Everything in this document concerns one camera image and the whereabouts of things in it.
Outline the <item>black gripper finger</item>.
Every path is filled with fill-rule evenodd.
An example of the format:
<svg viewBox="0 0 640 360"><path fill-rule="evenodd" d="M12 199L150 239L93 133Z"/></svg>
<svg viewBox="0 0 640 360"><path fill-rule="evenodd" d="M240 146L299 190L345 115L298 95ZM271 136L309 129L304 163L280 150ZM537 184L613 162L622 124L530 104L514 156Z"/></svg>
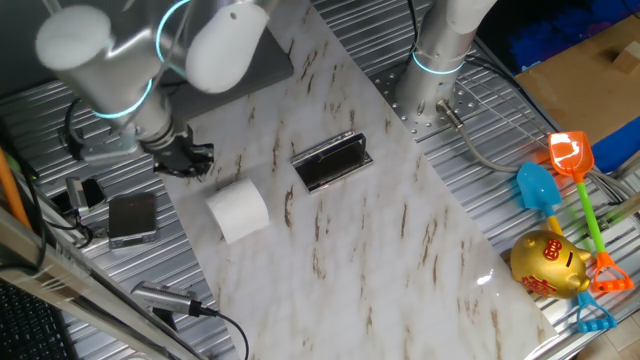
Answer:
<svg viewBox="0 0 640 360"><path fill-rule="evenodd" d="M191 164L185 170L178 170L176 176L180 178L199 178L206 175L213 165L212 161L203 161Z"/></svg>
<svg viewBox="0 0 640 360"><path fill-rule="evenodd" d="M191 147L192 156L191 161L193 163L213 163L215 147L212 143L194 144Z"/></svg>

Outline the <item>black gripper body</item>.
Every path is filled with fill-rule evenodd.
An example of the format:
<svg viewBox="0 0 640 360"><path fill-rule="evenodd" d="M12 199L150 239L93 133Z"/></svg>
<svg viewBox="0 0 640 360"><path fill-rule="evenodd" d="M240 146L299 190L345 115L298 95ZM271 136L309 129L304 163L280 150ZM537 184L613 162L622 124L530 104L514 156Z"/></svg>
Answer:
<svg viewBox="0 0 640 360"><path fill-rule="evenodd" d="M148 143L148 153L154 159L156 173L176 176L178 170L187 169L191 161L192 130L186 123L173 123L167 132Z"/></svg>

